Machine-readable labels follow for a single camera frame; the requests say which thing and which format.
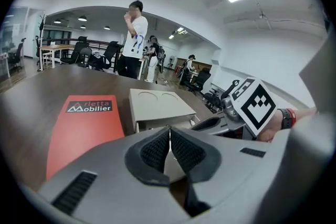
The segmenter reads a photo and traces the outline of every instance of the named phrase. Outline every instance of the red wristband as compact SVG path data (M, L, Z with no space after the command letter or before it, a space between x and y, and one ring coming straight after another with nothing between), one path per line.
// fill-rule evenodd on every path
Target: red wristband
M296 115L293 109L287 109L292 117L292 127L294 126L294 124L296 123Z

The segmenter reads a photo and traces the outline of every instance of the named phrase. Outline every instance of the wristband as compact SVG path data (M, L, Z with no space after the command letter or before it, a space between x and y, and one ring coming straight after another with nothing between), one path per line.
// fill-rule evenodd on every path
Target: wristband
M287 109L279 109L282 112L281 129L290 129L292 127L292 116Z
M290 116L292 118L292 126L294 126L294 124L296 123L296 115L293 109L287 109L290 113Z

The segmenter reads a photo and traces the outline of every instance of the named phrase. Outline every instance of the red folder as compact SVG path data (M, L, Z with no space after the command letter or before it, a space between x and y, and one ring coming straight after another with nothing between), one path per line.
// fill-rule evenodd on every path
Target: red folder
M52 133L47 180L91 148L122 137L115 96L69 96Z

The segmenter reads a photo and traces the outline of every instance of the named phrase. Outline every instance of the man in white t-shirt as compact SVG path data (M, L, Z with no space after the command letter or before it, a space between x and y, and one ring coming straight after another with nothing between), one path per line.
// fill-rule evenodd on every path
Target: man in white t-shirt
M143 5L137 0L131 3L125 14L128 33L122 56L118 61L118 73L121 76L136 79L139 59L142 58L148 22L142 16Z

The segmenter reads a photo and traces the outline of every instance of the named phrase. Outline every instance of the black railing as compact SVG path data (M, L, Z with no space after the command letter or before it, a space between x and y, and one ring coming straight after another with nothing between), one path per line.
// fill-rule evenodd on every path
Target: black railing
M56 45L60 45L60 44L70 45L70 41L79 42L79 40L77 38L43 39L42 40L42 46L49 46L49 45L51 45L51 42L55 42ZM91 48L91 49L104 50L104 51L110 45L109 42L98 41L98 40L90 40L90 39L87 39L86 43L89 44L88 47ZM118 44L118 46L119 46L119 49L118 49L117 53L112 57L112 59L114 58L114 61L112 61L112 59L111 59L111 63L113 64L113 72L115 72L116 69L117 69L117 63L118 63L118 59L119 59L118 56L119 56L119 53L120 53L120 49L122 48L122 45Z

